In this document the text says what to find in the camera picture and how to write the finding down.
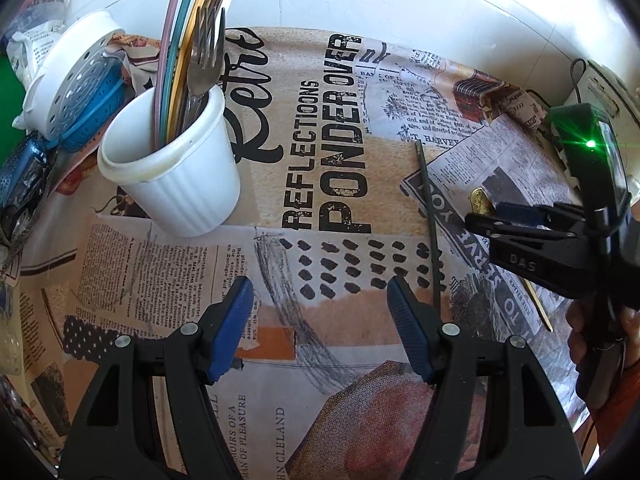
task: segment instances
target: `person's arm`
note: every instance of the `person's arm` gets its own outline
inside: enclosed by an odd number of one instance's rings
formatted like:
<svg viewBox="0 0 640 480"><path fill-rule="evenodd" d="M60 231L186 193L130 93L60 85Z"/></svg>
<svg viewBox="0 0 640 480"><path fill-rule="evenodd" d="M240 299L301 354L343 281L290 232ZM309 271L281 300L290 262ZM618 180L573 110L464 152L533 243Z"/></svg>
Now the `person's arm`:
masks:
<svg viewBox="0 0 640 480"><path fill-rule="evenodd" d="M566 320L573 329L569 336L569 354L576 365L587 353L587 345L581 333L584 320L589 319L592 308L590 300L574 301L566 313ZM640 397L640 313L625 307L620 321L628 335L622 380L601 409L592 410L587 405L595 423L601 450L605 450L613 440Z"/></svg>

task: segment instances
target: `orange sleeve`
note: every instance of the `orange sleeve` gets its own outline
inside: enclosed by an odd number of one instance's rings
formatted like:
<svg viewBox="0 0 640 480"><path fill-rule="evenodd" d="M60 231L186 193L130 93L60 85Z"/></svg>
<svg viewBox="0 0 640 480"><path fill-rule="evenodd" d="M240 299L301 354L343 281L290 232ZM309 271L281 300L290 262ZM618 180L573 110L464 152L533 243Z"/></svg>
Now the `orange sleeve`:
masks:
<svg viewBox="0 0 640 480"><path fill-rule="evenodd" d="M640 397L640 362L622 374L615 393L594 417L600 451L607 449Z"/></svg>

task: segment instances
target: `white tile wall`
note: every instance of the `white tile wall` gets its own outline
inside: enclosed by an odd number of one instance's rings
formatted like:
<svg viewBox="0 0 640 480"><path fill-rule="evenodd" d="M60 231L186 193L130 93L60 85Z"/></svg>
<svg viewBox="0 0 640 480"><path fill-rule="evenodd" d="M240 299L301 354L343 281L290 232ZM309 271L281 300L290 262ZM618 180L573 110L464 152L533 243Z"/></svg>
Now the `white tile wall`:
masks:
<svg viewBox="0 0 640 480"><path fill-rule="evenodd" d="M71 0L68 18L108 8L159 38L168 0ZM340 30L430 50L529 86L552 104L569 94L570 58L609 66L640 86L640 50L607 0L233 0L228 26Z"/></svg>

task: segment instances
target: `metal fork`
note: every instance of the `metal fork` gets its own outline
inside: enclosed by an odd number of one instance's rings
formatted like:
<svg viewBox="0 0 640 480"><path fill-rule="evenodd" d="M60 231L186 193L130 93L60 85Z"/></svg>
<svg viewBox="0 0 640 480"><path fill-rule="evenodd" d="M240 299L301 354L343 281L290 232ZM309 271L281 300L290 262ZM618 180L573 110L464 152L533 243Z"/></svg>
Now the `metal fork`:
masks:
<svg viewBox="0 0 640 480"><path fill-rule="evenodd" d="M191 59L187 68L188 97L180 132L193 124L202 107L203 96L218 82L225 55L225 9L220 9L218 41L215 6L196 9L196 27L191 43Z"/></svg>

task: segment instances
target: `silver screw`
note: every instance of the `silver screw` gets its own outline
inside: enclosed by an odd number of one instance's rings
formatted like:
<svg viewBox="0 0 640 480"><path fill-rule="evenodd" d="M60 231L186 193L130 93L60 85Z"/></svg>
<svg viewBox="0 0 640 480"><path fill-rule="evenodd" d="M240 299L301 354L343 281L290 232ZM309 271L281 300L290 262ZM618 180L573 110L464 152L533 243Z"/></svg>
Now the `silver screw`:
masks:
<svg viewBox="0 0 640 480"><path fill-rule="evenodd" d="M442 331L450 336L456 336L460 333L460 327L455 323L445 323L442 326Z"/></svg>
<svg viewBox="0 0 640 480"><path fill-rule="evenodd" d="M128 335L121 335L116 339L116 346L118 348L129 346L129 343L131 343L131 338Z"/></svg>
<svg viewBox="0 0 640 480"><path fill-rule="evenodd" d="M180 327L180 333L182 335L193 335L198 331L198 325L193 321L185 323Z"/></svg>
<svg viewBox="0 0 640 480"><path fill-rule="evenodd" d="M524 348L527 345L527 342L519 335L512 335L509 338L509 343L511 343L511 346L516 348Z"/></svg>

